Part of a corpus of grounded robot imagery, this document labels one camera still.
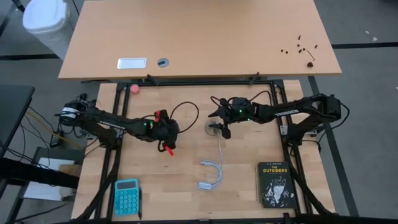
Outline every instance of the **white cable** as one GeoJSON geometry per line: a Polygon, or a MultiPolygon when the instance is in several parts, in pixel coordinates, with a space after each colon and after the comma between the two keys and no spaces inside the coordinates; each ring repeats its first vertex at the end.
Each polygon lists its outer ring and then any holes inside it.
{"type": "Polygon", "coordinates": [[[197,183],[197,189],[199,190],[204,190],[207,192],[210,192],[214,189],[216,189],[218,186],[220,186],[221,181],[223,180],[223,164],[224,164],[224,158],[223,158],[223,150],[221,148],[221,140],[220,140],[220,134],[217,134],[217,138],[218,138],[218,147],[220,149],[220,157],[221,157],[221,166],[219,166],[217,163],[213,162],[213,161],[209,161],[209,160],[204,160],[201,161],[200,164],[204,165],[204,166],[213,166],[217,169],[217,174],[210,174],[206,176],[206,180],[198,182],[197,183]],[[217,180],[215,180],[214,182],[209,182],[208,179],[209,177],[214,177],[214,176],[218,176],[217,180]]]}

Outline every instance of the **gray floor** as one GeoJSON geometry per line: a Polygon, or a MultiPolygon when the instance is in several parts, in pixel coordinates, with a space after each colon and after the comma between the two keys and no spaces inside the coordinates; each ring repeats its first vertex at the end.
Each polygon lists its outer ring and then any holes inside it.
{"type": "MultiPolygon", "coordinates": [[[[83,1],[75,2],[80,9],[83,1]]],[[[315,3],[332,44],[368,43],[374,37],[377,42],[398,41],[398,1],[319,0],[315,3]]],[[[0,2],[0,22],[10,5],[10,1],[0,2]]],[[[10,24],[0,38],[0,55],[50,53],[48,48],[26,34],[21,20],[20,12],[12,15],[10,24]]],[[[71,20],[75,25],[77,13],[74,8],[71,20]]],[[[398,114],[398,48],[336,50],[335,54],[343,75],[318,77],[317,82],[321,92],[334,93],[351,110],[347,122],[335,130],[335,136],[359,214],[363,217],[398,218],[398,178],[395,173],[398,128],[394,125],[398,114]]],[[[59,113],[65,102],[83,92],[92,99],[98,91],[97,83],[84,85],[76,81],[58,80],[61,65],[62,62],[57,59],[0,62],[0,83],[35,86],[32,107],[56,124],[57,119],[53,114],[59,113]]],[[[302,77],[300,81],[304,93],[311,95],[307,78],[302,77]]],[[[29,133],[26,134],[26,140],[28,156],[33,155],[37,146],[43,146],[40,140],[29,133]]],[[[19,150],[22,143],[22,133],[18,130],[10,147],[19,150]]],[[[336,210],[347,215],[326,139],[322,140],[322,148],[322,160],[336,210]]],[[[0,201],[0,223],[4,223],[9,209],[7,205],[14,200],[16,192],[17,187],[9,187],[6,196],[0,201]]],[[[57,205],[60,203],[26,200],[19,217],[57,205]]],[[[71,211],[72,203],[27,220],[26,223],[67,221],[71,211]]]]}

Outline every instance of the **light wood tabletop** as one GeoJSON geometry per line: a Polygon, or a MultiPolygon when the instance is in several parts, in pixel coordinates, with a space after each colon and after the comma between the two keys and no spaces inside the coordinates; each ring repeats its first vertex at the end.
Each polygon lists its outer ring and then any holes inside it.
{"type": "Polygon", "coordinates": [[[341,73],[313,0],[85,1],[59,78],[257,72],[341,73]],[[119,58],[146,58],[146,68],[118,69],[119,58]],[[167,67],[158,66],[161,58],[169,60],[167,67]]]}
{"type": "MultiPolygon", "coordinates": [[[[303,97],[299,81],[286,80],[284,85],[289,101],[303,97]]],[[[167,152],[158,152],[157,142],[143,142],[124,135],[118,179],[139,179],[143,193],[143,220],[275,218],[282,217],[284,212],[294,216],[293,209],[262,208],[256,197],[255,167],[258,162],[284,160],[276,121],[262,125],[254,122],[232,124],[232,138],[221,139],[224,157],[221,185],[212,192],[202,192],[195,187],[196,182],[205,180],[207,174],[215,172],[212,167],[200,165],[200,161],[220,161],[217,138],[204,131],[207,116],[216,109],[210,96],[251,98],[262,90],[269,90],[269,86],[153,86],[141,87],[138,95],[131,95],[128,118],[140,118],[161,109],[170,113],[183,101],[192,101],[200,109],[195,125],[178,135],[173,157],[167,152]]],[[[115,92],[116,84],[102,84],[96,106],[111,112],[115,92]]],[[[260,95],[255,101],[269,104],[267,94],[260,95]]],[[[196,113],[192,105],[183,105],[175,111],[173,119],[177,120],[180,129],[184,129],[195,119],[196,113]]],[[[306,116],[295,114],[292,118],[298,123],[306,116]]],[[[104,149],[99,148],[84,160],[72,218],[84,211],[98,190],[104,152],[104,149]]],[[[300,146],[300,155],[308,186],[321,203],[333,211],[333,201],[316,143],[304,142],[300,146]]],[[[300,207],[305,212],[299,188],[298,197],[300,207]]],[[[103,211],[107,204],[108,194],[105,196],[103,211]]],[[[113,217],[113,220],[138,220],[138,217],[113,217]]]]}

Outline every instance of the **book cover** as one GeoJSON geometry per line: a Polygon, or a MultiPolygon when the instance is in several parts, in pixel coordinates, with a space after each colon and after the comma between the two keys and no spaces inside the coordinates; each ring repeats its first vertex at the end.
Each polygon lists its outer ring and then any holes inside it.
{"type": "Polygon", "coordinates": [[[296,208],[288,162],[260,162],[259,193],[264,208],[296,208]]]}

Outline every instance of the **calculator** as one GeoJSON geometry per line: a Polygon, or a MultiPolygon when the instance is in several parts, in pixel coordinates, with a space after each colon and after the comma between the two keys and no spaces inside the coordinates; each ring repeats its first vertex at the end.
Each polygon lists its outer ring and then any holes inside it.
{"type": "Polygon", "coordinates": [[[138,179],[115,182],[114,214],[116,216],[135,215],[139,211],[138,179]]]}

